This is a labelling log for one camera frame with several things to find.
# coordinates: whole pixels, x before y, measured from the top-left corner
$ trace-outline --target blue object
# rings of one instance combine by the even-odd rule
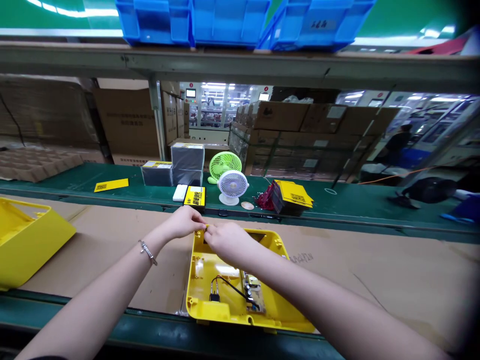
[[[453,213],[459,217],[480,223],[480,194],[472,194],[461,202]]]
[[[271,0],[193,0],[193,38],[197,45],[254,49]]]
[[[413,169],[420,165],[423,159],[430,156],[430,151],[416,148],[405,148],[401,151],[401,157],[396,161],[396,166],[404,169]]]
[[[115,0],[123,38],[140,44],[195,46],[192,0]]]
[[[259,49],[335,52],[351,44],[377,0],[283,0]]]
[[[451,214],[440,214],[441,218],[447,219],[447,220],[453,220],[457,223],[463,223],[463,224],[473,224],[474,221],[466,218],[466,217],[456,217]]]

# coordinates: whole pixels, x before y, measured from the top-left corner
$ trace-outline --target silver bangle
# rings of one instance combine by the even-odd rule
[[[150,261],[153,263],[153,265],[157,266],[158,265],[157,260],[155,260],[154,256],[152,255],[149,248],[147,247],[147,244],[144,243],[142,240],[138,240],[138,242],[141,245],[140,254],[143,253],[143,252],[146,252],[148,257],[150,258]]]

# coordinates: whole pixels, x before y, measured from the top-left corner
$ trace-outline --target small round disc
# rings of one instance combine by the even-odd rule
[[[241,203],[241,207],[244,208],[245,210],[253,210],[254,209],[254,205],[251,202],[248,202],[248,201],[243,201]]]

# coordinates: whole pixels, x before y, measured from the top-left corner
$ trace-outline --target person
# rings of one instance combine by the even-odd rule
[[[375,160],[382,164],[395,165],[402,155],[402,149],[407,146],[412,137],[411,129],[412,124],[400,126],[400,131],[388,140]]]
[[[206,220],[182,206],[142,241],[156,257],[169,241],[206,229]],[[237,224],[210,225],[204,238],[227,264],[258,277],[291,302],[346,359],[447,359],[438,347],[368,300],[278,256]],[[152,260],[132,249],[73,297],[17,359],[93,359],[124,313]]]

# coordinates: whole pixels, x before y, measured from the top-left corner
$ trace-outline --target green desk fan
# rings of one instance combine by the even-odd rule
[[[229,170],[242,171],[242,162],[240,158],[230,151],[222,151],[216,154],[210,161],[210,175],[208,182],[217,184],[223,173]]]

